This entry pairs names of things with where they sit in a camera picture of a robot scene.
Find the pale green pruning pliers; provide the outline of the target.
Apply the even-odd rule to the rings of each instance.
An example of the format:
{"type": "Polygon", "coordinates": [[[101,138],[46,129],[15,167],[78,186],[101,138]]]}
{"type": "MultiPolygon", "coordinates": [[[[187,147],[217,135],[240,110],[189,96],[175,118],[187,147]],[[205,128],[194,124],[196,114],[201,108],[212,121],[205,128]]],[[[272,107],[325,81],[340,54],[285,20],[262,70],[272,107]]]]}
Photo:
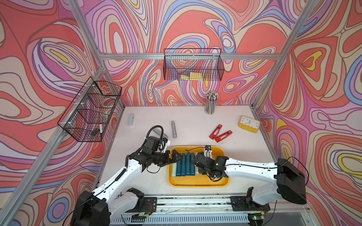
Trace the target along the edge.
{"type": "Polygon", "coordinates": [[[171,177],[175,178],[177,176],[177,163],[172,164],[171,177]]]}

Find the yellow sticky notes in basket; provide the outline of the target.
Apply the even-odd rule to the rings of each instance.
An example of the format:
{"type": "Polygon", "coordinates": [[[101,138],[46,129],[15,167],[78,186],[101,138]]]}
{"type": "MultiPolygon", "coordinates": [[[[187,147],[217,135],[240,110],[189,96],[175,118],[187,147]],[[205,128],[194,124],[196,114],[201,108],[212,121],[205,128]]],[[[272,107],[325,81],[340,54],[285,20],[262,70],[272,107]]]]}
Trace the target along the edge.
{"type": "Polygon", "coordinates": [[[180,79],[184,81],[202,81],[203,75],[202,73],[191,72],[189,75],[181,75],[180,79]]]}

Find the aluminium front rail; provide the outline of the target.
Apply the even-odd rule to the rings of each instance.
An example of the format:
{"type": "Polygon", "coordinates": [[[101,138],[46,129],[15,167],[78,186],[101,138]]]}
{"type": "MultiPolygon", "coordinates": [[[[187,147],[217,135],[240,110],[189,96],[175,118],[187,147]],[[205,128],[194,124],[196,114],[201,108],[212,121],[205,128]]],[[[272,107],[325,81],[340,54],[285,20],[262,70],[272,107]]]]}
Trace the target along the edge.
{"type": "Polygon", "coordinates": [[[109,226],[315,226],[306,207],[270,203],[268,212],[233,211],[230,195],[160,195],[156,211],[124,213],[109,226]]]}

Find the pencil holder cup with pencils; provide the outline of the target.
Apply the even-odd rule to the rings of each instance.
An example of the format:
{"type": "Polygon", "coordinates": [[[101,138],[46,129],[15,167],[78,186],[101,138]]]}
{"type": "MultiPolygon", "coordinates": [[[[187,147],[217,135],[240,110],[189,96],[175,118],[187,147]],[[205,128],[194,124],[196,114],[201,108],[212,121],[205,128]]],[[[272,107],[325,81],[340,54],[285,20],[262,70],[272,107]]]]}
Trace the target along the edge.
{"type": "Polygon", "coordinates": [[[205,113],[208,115],[212,115],[215,112],[217,100],[219,94],[215,91],[210,91],[206,96],[206,107],[205,113]]]}

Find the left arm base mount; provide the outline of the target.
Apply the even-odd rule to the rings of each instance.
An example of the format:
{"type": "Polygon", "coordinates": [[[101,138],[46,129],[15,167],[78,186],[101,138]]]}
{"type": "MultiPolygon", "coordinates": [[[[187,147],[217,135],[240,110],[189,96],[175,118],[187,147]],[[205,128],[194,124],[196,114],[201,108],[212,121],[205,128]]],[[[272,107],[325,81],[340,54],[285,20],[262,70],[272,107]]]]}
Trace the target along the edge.
{"type": "Polygon", "coordinates": [[[133,209],[128,210],[126,213],[145,212],[151,214],[156,211],[157,198],[145,196],[143,192],[136,188],[130,188],[127,192],[136,195],[137,203],[133,209]]]}

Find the yellow alarm clock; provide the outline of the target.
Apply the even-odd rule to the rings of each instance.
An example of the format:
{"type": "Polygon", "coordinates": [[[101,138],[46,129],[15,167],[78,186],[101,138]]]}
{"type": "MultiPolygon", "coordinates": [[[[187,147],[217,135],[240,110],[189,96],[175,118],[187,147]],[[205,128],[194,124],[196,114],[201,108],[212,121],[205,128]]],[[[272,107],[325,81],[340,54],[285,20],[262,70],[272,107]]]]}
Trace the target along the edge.
{"type": "Polygon", "coordinates": [[[257,133],[260,129],[260,125],[261,125],[260,121],[244,115],[241,116],[240,121],[238,123],[239,128],[251,133],[257,133]]]}

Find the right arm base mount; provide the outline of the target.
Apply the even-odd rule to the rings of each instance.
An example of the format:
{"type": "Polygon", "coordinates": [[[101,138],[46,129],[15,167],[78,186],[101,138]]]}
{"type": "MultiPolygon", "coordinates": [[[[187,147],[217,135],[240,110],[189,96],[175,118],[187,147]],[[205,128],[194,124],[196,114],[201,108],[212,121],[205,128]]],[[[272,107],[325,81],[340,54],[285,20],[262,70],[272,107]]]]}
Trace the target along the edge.
{"type": "Polygon", "coordinates": [[[271,208],[269,204],[260,205],[253,201],[253,187],[248,188],[245,196],[231,196],[231,206],[233,211],[268,212],[271,208]]]}

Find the yellow plastic storage tray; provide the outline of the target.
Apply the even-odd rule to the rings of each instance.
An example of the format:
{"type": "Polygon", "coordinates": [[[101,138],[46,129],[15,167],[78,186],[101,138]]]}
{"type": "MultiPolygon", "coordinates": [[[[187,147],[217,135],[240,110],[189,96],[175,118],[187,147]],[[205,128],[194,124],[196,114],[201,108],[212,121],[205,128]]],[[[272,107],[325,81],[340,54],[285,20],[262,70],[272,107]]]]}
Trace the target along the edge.
{"type": "MultiPolygon", "coordinates": [[[[175,146],[171,150],[176,150],[178,153],[194,153],[195,156],[197,153],[203,153],[205,147],[197,146],[175,146]]],[[[171,186],[176,188],[223,188],[227,187],[230,183],[229,178],[214,179],[210,180],[207,175],[199,173],[195,176],[184,176],[184,177],[171,177],[172,165],[168,167],[168,182],[171,186]]]]}

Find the grey pruning pliers angled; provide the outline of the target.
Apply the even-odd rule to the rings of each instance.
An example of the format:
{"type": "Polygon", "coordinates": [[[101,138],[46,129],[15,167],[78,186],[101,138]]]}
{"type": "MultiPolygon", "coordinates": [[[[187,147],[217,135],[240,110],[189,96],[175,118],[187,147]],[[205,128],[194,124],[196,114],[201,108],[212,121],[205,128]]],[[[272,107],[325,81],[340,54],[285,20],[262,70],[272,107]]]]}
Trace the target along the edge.
{"type": "MultiPolygon", "coordinates": [[[[161,136],[161,131],[160,130],[154,129],[153,132],[156,133],[158,136],[161,136]]],[[[162,137],[166,138],[166,139],[169,139],[169,137],[165,133],[163,133],[162,137]]]]}

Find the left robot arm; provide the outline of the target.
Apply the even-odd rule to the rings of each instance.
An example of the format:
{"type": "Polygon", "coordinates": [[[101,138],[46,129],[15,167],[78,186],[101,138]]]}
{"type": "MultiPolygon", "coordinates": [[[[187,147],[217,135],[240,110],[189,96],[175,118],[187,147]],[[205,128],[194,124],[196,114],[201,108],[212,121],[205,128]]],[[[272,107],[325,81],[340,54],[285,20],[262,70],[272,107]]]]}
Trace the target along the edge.
{"type": "Polygon", "coordinates": [[[70,213],[72,226],[108,226],[129,210],[141,209],[143,192],[130,188],[121,192],[150,165],[162,168],[180,162],[183,156],[176,150],[166,150],[170,142],[147,137],[140,148],[127,155],[125,165],[108,181],[92,192],[82,192],[74,211],[70,213]]]}

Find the light blue-grey pliers far left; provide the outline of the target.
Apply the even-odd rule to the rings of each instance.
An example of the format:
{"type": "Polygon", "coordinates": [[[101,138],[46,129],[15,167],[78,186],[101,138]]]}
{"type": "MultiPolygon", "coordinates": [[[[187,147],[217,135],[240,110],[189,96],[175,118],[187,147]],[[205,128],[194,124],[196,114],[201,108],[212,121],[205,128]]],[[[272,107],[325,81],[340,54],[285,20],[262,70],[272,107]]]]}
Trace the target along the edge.
{"type": "Polygon", "coordinates": [[[132,127],[134,124],[134,114],[129,114],[129,118],[128,118],[128,126],[132,127]]]}

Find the grey pruning pliers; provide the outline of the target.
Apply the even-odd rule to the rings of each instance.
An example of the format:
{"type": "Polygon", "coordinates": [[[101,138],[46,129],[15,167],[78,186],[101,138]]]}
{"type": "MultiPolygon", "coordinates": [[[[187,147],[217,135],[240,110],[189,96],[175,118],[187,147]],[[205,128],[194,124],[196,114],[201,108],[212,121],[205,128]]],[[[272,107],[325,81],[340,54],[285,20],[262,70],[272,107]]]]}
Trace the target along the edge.
{"type": "Polygon", "coordinates": [[[171,121],[171,126],[172,126],[173,138],[177,138],[177,131],[176,131],[176,126],[175,126],[175,121],[171,121]]]}

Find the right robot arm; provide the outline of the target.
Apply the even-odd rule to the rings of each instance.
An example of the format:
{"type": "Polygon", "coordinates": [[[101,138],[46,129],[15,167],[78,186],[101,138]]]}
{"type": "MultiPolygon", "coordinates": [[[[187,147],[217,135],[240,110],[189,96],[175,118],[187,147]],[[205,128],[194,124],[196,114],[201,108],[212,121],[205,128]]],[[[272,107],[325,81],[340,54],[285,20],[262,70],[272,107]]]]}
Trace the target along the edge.
{"type": "Polygon", "coordinates": [[[293,204],[307,203],[306,176],[288,159],[279,158],[275,163],[253,163],[226,156],[212,159],[198,153],[192,164],[213,182],[223,178],[246,178],[265,182],[263,186],[248,189],[247,199],[251,203],[266,205],[281,199],[293,204]]]}

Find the dark teal pruning pliers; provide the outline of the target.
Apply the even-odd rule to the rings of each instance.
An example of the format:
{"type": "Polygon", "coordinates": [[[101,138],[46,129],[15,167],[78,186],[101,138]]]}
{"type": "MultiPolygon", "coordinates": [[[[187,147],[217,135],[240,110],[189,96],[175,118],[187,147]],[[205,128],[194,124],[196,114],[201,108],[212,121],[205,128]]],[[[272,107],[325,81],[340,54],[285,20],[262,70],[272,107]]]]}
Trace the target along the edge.
{"type": "Polygon", "coordinates": [[[176,165],[176,176],[181,177],[182,176],[182,162],[179,161],[176,165]]]}

